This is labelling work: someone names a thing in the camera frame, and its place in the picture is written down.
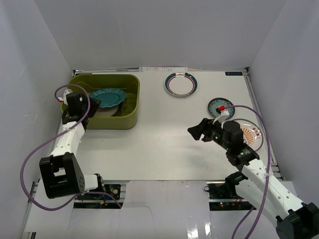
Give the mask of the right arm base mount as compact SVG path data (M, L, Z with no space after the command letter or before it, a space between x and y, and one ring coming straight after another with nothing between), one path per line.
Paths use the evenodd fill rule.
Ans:
M208 193L210 211L248 211L252 205L238 196L233 190L227 189L224 182L209 183L204 187Z

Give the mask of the white plate with orange pattern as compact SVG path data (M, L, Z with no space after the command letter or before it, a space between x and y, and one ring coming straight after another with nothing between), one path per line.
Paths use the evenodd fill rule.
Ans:
M254 151L261 149L264 143L264 136L261 129L252 121L247 119L234 119L240 124L243 131L244 142Z

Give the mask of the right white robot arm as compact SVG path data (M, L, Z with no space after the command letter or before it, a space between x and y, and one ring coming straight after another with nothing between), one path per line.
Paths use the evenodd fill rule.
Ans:
M215 142L226 150L228 161L238 171L225 179L226 195L239 196L259 210L275 227L281 239L312 239L319 234L319 209L306 204L287 189L267 167L259 155L243 139L239 123L204 118L187 130L195 140Z

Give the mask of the green plastic bin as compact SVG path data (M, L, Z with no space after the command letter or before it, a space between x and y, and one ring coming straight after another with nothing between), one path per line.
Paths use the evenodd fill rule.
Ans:
M134 75L78 75L68 83L66 88L73 92L80 92L87 98L90 97L91 92L103 88L119 88L126 93L126 98L121 103L121 112L116 117L97 117L94 115L92 118L88 118L86 129L131 129L136 125L140 82ZM67 105L62 103L62 112L66 108Z

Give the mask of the papers at back edge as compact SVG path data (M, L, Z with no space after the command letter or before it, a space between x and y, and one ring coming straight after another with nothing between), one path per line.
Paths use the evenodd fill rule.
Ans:
M187 67L140 67L140 72L172 72L172 73L183 73L187 72Z

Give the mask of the beige plate with red rim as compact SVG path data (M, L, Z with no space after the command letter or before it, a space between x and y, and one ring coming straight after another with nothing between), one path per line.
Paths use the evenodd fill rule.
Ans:
M116 117L121 112L122 104L109 107L109 108L98 108L95 116L97 117Z

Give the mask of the small green blue patterned plate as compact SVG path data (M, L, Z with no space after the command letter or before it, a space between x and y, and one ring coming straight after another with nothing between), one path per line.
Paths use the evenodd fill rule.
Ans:
M232 105L233 105L232 102L229 101L228 99L214 98L208 103L207 110L208 110L209 114L212 116L212 118L215 119L218 116L220 116L220 113L217 111L217 109L220 106L229 107Z

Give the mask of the teal scalloped plate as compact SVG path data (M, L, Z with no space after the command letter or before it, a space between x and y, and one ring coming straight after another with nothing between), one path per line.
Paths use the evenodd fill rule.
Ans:
M122 103L126 98L126 93L119 88L103 88L91 92L89 96L101 101L100 108L111 108Z

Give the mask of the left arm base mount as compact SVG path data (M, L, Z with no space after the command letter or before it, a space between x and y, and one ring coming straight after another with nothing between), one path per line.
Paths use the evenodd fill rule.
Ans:
M120 184L105 184L93 190L102 194L85 193L74 201L75 209L120 209L123 205Z

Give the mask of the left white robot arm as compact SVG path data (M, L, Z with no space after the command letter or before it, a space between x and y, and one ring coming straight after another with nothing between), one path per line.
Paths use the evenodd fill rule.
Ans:
M87 98L80 92L66 94L67 108L62 114L62 130L66 133L48 157L39 162L39 168L48 198L58 198L79 193L88 193L95 199L105 194L100 174L84 175L76 159L88 118L92 117L100 101Z

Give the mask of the white plate with teal rim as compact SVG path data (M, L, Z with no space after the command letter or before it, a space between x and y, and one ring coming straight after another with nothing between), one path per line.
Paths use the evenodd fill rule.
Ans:
M187 98L196 92L198 82L190 73L173 73L166 78L164 87L176 98Z

